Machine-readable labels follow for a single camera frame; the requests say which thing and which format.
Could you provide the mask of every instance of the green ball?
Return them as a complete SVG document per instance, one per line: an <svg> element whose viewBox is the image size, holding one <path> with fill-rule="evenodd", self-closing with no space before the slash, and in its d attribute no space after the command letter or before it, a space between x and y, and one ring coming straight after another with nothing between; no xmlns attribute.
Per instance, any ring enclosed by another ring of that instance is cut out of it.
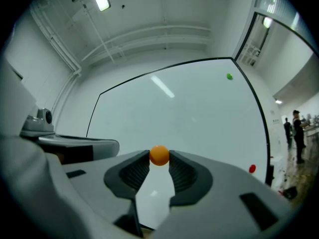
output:
<svg viewBox="0 0 319 239"><path fill-rule="evenodd" d="M233 79L233 76L231 74L227 74L227 79L228 80L232 80Z"/></svg>

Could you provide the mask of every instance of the ceiling beam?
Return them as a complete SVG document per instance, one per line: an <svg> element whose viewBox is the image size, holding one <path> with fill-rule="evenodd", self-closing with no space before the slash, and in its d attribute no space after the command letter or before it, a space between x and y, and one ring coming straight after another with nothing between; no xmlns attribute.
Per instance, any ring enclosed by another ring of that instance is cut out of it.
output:
<svg viewBox="0 0 319 239"><path fill-rule="evenodd" d="M147 38L137 39L123 43L121 45L115 46L109 49L111 54L118 52L120 48L122 51L127 51L134 48L139 48L143 46L149 46L154 44L166 44L166 43L193 43L193 44L210 44L212 42L211 38L199 35L157 35ZM100 54L94 56L89 64L95 64L101 59L107 58L109 55L106 52L101 52Z"/></svg>
<svg viewBox="0 0 319 239"><path fill-rule="evenodd" d="M158 30L158 29L170 29L170 28L188 28L188 29L196 29L196 30L204 30L204 31L211 31L210 28L208 27L201 27L201 26L191 26L191 25L161 25L161 26L151 26L151 27L146 27L146 28L141 28L135 31L131 31L131 32L127 32L125 34L121 34L118 36L115 36L109 40L107 40L106 42L104 42L104 44L108 44L110 42L113 42L115 40L118 40L120 38L126 37L126 36L130 36L133 34L138 34L138 33L142 33L142 32L146 32L146 31L152 31L152 30ZM100 44L98 45L96 48L94 48L93 50L91 50L84 58L82 58L82 62L84 60L86 60L88 57L90 57L95 51L97 51L99 48L101 48L103 45Z"/></svg>

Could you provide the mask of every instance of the ceiling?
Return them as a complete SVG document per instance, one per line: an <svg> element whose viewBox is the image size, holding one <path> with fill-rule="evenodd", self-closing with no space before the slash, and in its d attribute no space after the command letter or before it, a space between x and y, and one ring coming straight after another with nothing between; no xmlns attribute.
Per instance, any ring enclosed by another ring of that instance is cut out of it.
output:
<svg viewBox="0 0 319 239"><path fill-rule="evenodd" d="M274 98L283 102L282 114L288 114L319 92L319 58L313 54L294 78Z"/></svg>
<svg viewBox="0 0 319 239"><path fill-rule="evenodd" d="M92 67L145 50L206 50L222 31L211 28L214 15L228 2L110 0L99 11L95 0L36 0L35 8L77 61Z"/></svg>

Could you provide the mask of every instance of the orange ball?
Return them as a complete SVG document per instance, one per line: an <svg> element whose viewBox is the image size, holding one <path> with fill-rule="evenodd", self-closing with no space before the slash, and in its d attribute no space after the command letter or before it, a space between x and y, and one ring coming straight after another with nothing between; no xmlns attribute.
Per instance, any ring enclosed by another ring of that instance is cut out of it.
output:
<svg viewBox="0 0 319 239"><path fill-rule="evenodd" d="M154 165L165 165L169 161L169 151L165 146L157 145L150 150L150 160Z"/></svg>

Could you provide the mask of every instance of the man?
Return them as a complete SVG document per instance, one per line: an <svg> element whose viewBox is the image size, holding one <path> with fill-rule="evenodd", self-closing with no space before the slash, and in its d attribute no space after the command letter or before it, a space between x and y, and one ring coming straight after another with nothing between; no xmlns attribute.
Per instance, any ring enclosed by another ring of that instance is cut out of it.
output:
<svg viewBox="0 0 319 239"><path fill-rule="evenodd" d="M299 119L299 111L294 110L293 111L293 124L294 124L294 138L297 145L297 164L304 163L304 160L301 158L301 153L303 151L303 148L305 148L304 144L304 130L303 127L307 126L308 124L302 123Z"/></svg>
<svg viewBox="0 0 319 239"><path fill-rule="evenodd" d="M288 122L288 118L285 118L286 123L284 124L288 149L291 149L292 139L291 139L291 124Z"/></svg>

